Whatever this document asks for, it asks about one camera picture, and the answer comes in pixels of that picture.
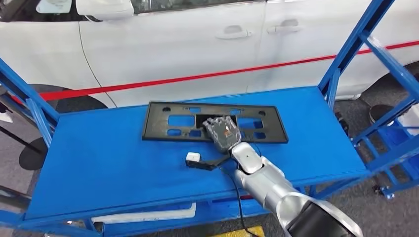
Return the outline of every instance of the black mounting bracket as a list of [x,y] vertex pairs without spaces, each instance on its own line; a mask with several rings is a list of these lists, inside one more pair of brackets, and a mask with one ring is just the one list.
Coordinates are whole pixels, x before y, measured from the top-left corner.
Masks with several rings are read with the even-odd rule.
[[243,142],[287,143],[288,137],[275,106],[150,102],[143,140],[212,142],[202,123],[230,116]]

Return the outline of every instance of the rectangular hole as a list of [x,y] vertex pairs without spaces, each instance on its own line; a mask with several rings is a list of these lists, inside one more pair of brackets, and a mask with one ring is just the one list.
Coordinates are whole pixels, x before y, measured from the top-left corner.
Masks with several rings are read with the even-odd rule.
[[170,115],[168,119],[169,126],[191,127],[195,123],[192,115]]
[[260,118],[239,117],[238,123],[239,128],[263,128],[262,120]]
[[201,131],[200,130],[191,130],[189,132],[190,137],[201,137]]
[[242,112],[240,109],[231,109],[230,114],[231,115],[239,115]]
[[199,107],[189,107],[189,111],[191,113],[199,113],[201,111],[201,108],[199,108]]
[[[204,121],[206,121],[207,119],[209,119],[209,118],[221,117],[221,116],[225,116],[225,115],[196,115],[196,116],[195,116],[195,118],[196,118],[196,127],[197,127],[197,128],[204,127],[204,126],[202,125],[202,123],[203,123]],[[232,120],[233,120],[233,122],[237,125],[237,118],[236,118],[236,116],[231,116],[231,119],[232,119]]]
[[266,138],[266,134],[264,132],[254,132],[253,136],[256,139],[265,139]]
[[180,129],[169,129],[168,130],[168,136],[180,136],[182,134],[182,131]]

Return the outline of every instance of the red stripe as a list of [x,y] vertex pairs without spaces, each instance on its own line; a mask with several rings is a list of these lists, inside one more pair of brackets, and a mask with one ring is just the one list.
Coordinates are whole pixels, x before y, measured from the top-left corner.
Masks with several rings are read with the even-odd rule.
[[[394,44],[394,45],[387,46],[386,48],[387,49],[396,49],[396,48],[410,47],[410,46],[415,46],[415,45],[419,45],[419,40],[412,41],[412,42],[406,42],[406,43],[400,43],[400,44]],[[360,50],[360,51],[358,51],[357,54],[365,54],[365,53],[371,53],[371,50],[369,50],[369,49]],[[163,79],[163,80],[155,80],[155,81],[144,81],[144,82],[137,82],[137,83],[131,83],[131,84],[124,84],[124,85],[112,85],[112,86],[80,89],[80,90],[64,90],[64,91],[56,91],[56,92],[44,92],[44,93],[41,93],[40,95],[45,100],[58,100],[58,99],[65,99],[65,98],[72,98],[72,97],[78,97],[78,96],[84,96],[84,95],[91,95],[91,94],[102,93],[102,92],[125,90],[125,89],[146,87],[146,86],[152,86],[152,85],[161,85],[161,84],[174,83],[174,82],[187,81],[187,80],[212,78],[212,77],[217,77],[217,76],[224,76],[224,75],[244,73],[244,72],[252,72],[252,71],[258,71],[258,70],[264,70],[264,69],[270,69],[270,68],[278,68],[278,67],[284,67],[284,66],[301,64],[301,63],[317,62],[317,61],[334,59],[335,57],[336,57],[336,55],[322,56],[322,57],[315,57],[315,58],[308,58],[308,59],[303,59],[303,60],[291,61],[291,62],[286,62],[286,63],[276,63],[276,64],[271,64],[271,65],[258,66],[258,67],[252,67],[252,68],[244,68],[244,69],[238,69],[238,70],[230,70],[230,71],[224,71],[224,72],[218,72],[218,73],[208,73],[208,74],[200,74],[200,75],[180,77],[180,78]]]

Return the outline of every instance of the white plastic strip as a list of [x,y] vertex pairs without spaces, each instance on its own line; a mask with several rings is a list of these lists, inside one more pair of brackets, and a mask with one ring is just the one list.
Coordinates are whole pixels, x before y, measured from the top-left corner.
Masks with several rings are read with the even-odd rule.
[[195,216],[196,202],[192,203],[191,207],[184,210],[171,211],[150,211],[150,212],[136,212],[124,213],[107,216],[93,217],[93,222],[103,222],[105,224],[141,222],[141,221],[161,221],[161,220],[175,220],[186,219]]

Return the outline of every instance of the white connector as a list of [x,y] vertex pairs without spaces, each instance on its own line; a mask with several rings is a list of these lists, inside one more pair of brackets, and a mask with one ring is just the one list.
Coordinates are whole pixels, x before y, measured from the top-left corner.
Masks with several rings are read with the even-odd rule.
[[199,162],[200,159],[201,159],[201,154],[199,153],[188,152],[188,154],[186,155],[186,160],[189,160],[189,161]]

